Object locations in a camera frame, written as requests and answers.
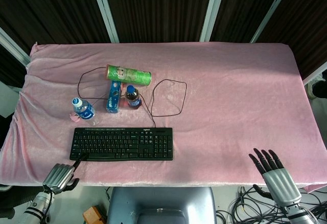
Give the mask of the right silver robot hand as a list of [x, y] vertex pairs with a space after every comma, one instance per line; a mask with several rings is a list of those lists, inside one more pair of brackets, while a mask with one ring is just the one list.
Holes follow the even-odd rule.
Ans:
[[258, 185], [253, 188], [262, 197], [275, 201], [280, 207], [288, 207], [300, 203], [301, 193], [297, 188], [289, 171], [284, 167], [277, 154], [269, 150], [253, 149], [255, 154], [249, 157], [264, 179], [268, 192], [263, 191]]

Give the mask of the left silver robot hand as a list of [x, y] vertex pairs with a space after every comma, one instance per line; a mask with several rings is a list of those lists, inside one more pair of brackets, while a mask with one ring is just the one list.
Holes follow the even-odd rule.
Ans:
[[87, 156], [87, 153], [81, 154], [73, 165], [57, 163], [43, 181], [44, 190], [55, 195], [65, 191], [72, 191], [80, 180], [74, 178], [74, 172]]

